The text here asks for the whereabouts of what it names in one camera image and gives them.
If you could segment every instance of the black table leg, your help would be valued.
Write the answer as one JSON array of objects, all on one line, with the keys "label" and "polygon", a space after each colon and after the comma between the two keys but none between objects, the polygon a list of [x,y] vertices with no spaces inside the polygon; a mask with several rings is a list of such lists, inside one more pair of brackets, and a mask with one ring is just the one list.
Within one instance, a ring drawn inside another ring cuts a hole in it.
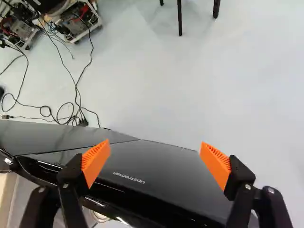
[{"label": "black table leg", "polygon": [[177,15],[179,18],[179,35],[182,36],[181,0],[177,0]]},{"label": "black table leg", "polygon": [[219,16],[219,6],[220,6],[220,0],[214,0],[213,5],[213,18],[218,18]]}]

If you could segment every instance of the white floor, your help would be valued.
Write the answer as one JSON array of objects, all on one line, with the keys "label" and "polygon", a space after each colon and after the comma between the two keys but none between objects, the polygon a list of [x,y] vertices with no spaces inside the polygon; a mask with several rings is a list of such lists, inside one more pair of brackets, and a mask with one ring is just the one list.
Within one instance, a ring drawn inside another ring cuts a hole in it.
[{"label": "white floor", "polygon": [[[79,88],[102,126],[196,150],[204,140],[237,155],[258,187],[280,189],[301,227],[304,1],[223,0],[214,21],[212,0],[183,0],[181,38],[175,0],[164,7],[158,0],[99,3],[104,29],[92,36],[94,60]],[[77,78],[89,60],[88,40],[69,46],[75,60],[58,46]],[[1,49],[0,69],[16,55]],[[51,42],[42,38],[27,55],[20,101],[54,111],[72,101],[72,81]],[[16,94],[25,64],[18,60],[0,85]],[[16,106],[9,114],[39,117],[39,110]]]}]

